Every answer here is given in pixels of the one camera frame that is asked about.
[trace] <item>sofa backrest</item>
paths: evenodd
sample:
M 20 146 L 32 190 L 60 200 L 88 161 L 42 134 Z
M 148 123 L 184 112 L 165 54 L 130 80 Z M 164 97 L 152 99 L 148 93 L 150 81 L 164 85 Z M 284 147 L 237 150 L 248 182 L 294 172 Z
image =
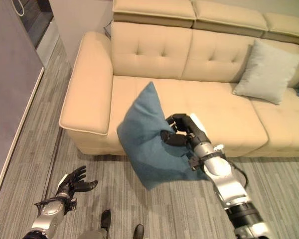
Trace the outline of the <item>sofa backrest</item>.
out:
M 181 27 L 113 22 L 115 75 L 238 83 L 254 37 Z M 291 53 L 299 45 L 262 41 Z M 299 86 L 299 65 L 289 87 Z

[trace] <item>baseboard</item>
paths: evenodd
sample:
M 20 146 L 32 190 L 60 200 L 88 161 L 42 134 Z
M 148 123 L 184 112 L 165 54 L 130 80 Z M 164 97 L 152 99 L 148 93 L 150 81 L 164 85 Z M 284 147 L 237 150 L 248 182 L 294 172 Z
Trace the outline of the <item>baseboard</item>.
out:
M 24 111 L 23 116 L 22 116 L 22 118 L 21 118 L 21 121 L 20 121 L 20 124 L 19 124 L 19 126 L 18 126 L 18 129 L 16 130 L 16 133 L 15 133 L 13 142 L 12 142 L 12 144 L 11 144 L 10 150 L 9 150 L 9 152 L 8 152 L 8 155 L 7 155 L 6 159 L 5 159 L 5 162 L 4 162 L 4 165 L 3 165 L 3 169 L 2 169 L 1 174 L 0 174 L 0 188 L 1 188 L 1 184 L 2 184 L 2 182 L 3 182 L 4 176 L 5 176 L 5 172 L 6 172 L 7 168 L 8 168 L 8 165 L 9 165 L 10 158 L 11 158 L 11 156 L 12 156 L 14 147 L 15 147 L 15 145 L 16 145 L 16 142 L 17 142 L 18 138 L 19 138 L 19 135 L 20 135 L 20 132 L 21 132 L 23 123 L 24 123 L 24 121 L 25 121 L 26 115 L 27 115 L 27 113 L 28 113 L 28 111 L 29 111 L 29 109 L 30 109 L 30 106 L 31 106 L 31 103 L 32 103 L 32 101 L 33 101 L 35 92 L 36 92 L 36 90 L 37 90 L 37 88 L 38 88 L 38 86 L 39 86 L 39 83 L 40 83 L 40 81 L 41 81 L 43 72 L 44 72 L 44 67 L 41 68 L 40 74 L 39 74 L 38 79 L 37 79 L 37 81 L 36 81 L 36 83 L 35 83 L 35 85 L 34 85 L 34 88 L 33 88 L 33 90 L 32 90 L 32 93 L 31 93 L 30 99 L 29 99 L 29 101 L 28 101 L 28 104 L 26 105 L 26 108 L 25 108 L 25 111 Z

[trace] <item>black cable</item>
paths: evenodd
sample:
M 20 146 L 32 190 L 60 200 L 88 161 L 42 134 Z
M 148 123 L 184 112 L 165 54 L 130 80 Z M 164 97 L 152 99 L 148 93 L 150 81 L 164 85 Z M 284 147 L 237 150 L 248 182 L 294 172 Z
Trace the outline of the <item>black cable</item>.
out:
M 228 162 L 231 166 L 233 166 L 234 169 L 237 169 L 242 175 L 244 175 L 245 180 L 246 180 L 244 188 L 246 189 L 247 186 L 248 186 L 248 177 L 247 177 L 247 174 L 246 174 L 242 169 L 240 169 L 240 168 L 239 168 L 233 161 L 231 161 L 231 160 L 229 160 L 229 159 L 226 159 L 226 160 L 227 160 L 227 162 Z

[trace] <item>sofa seat cushion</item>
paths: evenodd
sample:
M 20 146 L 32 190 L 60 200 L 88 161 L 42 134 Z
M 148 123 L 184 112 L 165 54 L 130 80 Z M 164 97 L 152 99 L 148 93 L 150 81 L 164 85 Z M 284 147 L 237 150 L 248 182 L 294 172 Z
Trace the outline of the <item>sofa seat cushion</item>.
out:
M 154 82 L 165 117 L 195 113 L 212 143 L 225 145 L 227 156 L 242 156 L 267 142 L 249 99 L 231 93 L 235 84 L 114 76 L 108 135 L 92 135 L 90 142 L 85 138 L 83 144 L 76 143 L 79 149 L 89 154 L 124 154 L 117 126 L 150 81 Z
M 262 122 L 268 142 L 248 156 L 299 156 L 299 97 L 293 88 L 287 88 L 280 105 L 251 98 Z
M 190 28 L 196 16 L 190 0 L 114 0 L 113 19 Z
M 262 14 L 256 10 L 213 1 L 193 1 L 197 20 L 193 28 L 260 37 L 267 31 Z
M 299 44 L 299 18 L 277 13 L 265 13 L 269 31 L 263 38 Z

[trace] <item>light gray pillow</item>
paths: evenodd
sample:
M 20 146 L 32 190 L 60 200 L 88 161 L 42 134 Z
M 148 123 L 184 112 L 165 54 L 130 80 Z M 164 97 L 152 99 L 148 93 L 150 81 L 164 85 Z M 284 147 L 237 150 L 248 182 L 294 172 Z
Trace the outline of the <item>light gray pillow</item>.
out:
M 246 70 L 233 93 L 279 105 L 298 63 L 299 54 L 292 54 L 255 40 Z

